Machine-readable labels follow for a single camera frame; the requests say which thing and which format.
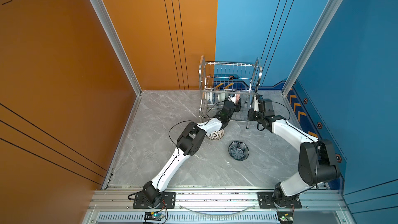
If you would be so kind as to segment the blue floral white bowl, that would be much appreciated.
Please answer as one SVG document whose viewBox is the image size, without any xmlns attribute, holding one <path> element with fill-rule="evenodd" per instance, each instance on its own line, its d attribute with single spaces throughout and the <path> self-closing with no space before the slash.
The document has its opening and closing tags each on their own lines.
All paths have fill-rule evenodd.
<svg viewBox="0 0 398 224">
<path fill-rule="evenodd" d="M 206 98 L 209 104 L 214 105 L 217 102 L 217 95 L 214 94 L 213 92 L 207 92 Z"/>
</svg>

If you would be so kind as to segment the stainless steel dish rack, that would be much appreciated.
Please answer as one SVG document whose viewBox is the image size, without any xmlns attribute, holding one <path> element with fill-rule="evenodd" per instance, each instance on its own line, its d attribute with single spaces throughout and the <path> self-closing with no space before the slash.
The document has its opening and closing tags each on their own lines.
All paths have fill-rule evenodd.
<svg viewBox="0 0 398 224">
<path fill-rule="evenodd" d="M 206 121 L 222 109 L 222 102 L 208 103 L 206 94 L 221 92 L 240 93 L 241 110 L 234 113 L 233 121 L 248 123 L 248 111 L 253 108 L 254 97 L 258 93 L 262 78 L 262 66 L 256 59 L 254 63 L 207 61 L 201 56 L 199 63 L 199 89 L 201 94 L 199 116 Z"/>
</svg>

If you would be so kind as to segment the pale green ribbed bowl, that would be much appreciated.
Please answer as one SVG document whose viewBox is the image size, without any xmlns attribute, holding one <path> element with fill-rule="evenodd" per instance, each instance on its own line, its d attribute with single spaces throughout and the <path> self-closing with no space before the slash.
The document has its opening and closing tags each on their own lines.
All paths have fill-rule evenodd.
<svg viewBox="0 0 398 224">
<path fill-rule="evenodd" d="M 228 100 L 228 97 L 229 97 L 228 94 L 225 92 L 221 92 L 217 95 L 218 102 L 223 102 L 225 100 Z"/>
</svg>

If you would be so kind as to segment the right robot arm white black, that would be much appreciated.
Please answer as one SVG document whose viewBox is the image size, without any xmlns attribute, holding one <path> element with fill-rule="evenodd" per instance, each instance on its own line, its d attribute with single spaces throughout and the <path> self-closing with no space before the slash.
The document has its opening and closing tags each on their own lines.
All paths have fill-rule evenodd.
<svg viewBox="0 0 398 224">
<path fill-rule="evenodd" d="M 290 203 L 301 193 L 319 183 L 327 183 L 341 176 L 333 143 L 307 134 L 283 116 L 275 115 L 272 100 L 257 96 L 254 108 L 248 111 L 248 120 L 256 121 L 258 125 L 263 126 L 262 129 L 258 128 L 259 131 L 267 129 L 299 151 L 297 172 L 275 186 L 275 207 L 290 207 Z"/>
</svg>

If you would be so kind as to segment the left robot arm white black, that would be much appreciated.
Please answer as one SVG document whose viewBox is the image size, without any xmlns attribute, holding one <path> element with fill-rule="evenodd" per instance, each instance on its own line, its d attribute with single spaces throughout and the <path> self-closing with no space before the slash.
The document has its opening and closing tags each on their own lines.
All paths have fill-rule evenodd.
<svg viewBox="0 0 398 224">
<path fill-rule="evenodd" d="M 142 194 L 151 208 L 160 204 L 161 193 L 168 187 L 181 165 L 199 151 L 205 138 L 219 140 L 224 136 L 224 129 L 233 114 L 241 109 L 241 100 L 238 100 L 235 95 L 230 95 L 222 103 L 222 109 L 211 119 L 203 123 L 188 121 L 174 144 L 176 148 L 168 162 L 151 181 L 144 184 Z"/>
</svg>

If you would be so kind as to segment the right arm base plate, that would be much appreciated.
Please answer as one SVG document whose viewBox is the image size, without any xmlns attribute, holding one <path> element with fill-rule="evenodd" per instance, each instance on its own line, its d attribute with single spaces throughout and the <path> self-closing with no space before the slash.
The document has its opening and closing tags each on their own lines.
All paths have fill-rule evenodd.
<svg viewBox="0 0 398 224">
<path fill-rule="evenodd" d="M 302 208 L 299 195 L 275 197 L 273 192 L 258 192 L 260 208 Z"/>
</svg>

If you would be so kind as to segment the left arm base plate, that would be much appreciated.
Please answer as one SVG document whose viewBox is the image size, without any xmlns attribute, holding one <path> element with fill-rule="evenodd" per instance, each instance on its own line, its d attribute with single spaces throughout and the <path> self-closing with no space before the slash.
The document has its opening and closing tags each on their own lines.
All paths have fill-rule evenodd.
<svg viewBox="0 0 398 224">
<path fill-rule="evenodd" d="M 173 209 L 175 207 L 176 193 L 175 192 L 161 192 L 154 197 L 154 200 L 149 201 L 142 191 L 135 194 L 133 201 L 134 209 L 158 209 L 166 207 Z"/>
</svg>

